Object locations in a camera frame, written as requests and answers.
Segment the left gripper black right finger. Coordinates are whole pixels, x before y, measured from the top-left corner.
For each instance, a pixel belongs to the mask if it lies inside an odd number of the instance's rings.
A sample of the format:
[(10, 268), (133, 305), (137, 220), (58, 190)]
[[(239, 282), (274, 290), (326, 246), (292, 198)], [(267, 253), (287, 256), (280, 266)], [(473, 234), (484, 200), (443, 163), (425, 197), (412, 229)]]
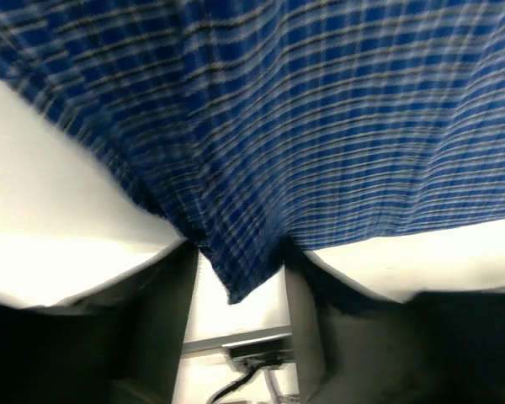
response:
[(399, 303), (294, 246), (284, 277), (304, 403), (505, 403), (505, 293)]

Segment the blue plaid long sleeve shirt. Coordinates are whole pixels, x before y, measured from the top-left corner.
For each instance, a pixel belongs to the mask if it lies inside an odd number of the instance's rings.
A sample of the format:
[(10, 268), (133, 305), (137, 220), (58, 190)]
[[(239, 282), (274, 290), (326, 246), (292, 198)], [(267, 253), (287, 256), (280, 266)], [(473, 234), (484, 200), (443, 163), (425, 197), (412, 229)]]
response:
[(505, 1), (0, 1), (0, 81), (211, 261), (505, 219)]

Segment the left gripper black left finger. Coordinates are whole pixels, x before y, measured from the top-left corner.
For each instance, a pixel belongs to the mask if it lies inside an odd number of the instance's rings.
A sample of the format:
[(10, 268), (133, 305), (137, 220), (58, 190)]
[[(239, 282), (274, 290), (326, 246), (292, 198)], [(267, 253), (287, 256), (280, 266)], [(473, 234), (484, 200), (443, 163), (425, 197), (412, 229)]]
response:
[(68, 305), (0, 303), (0, 403), (169, 403), (198, 261), (183, 242)]

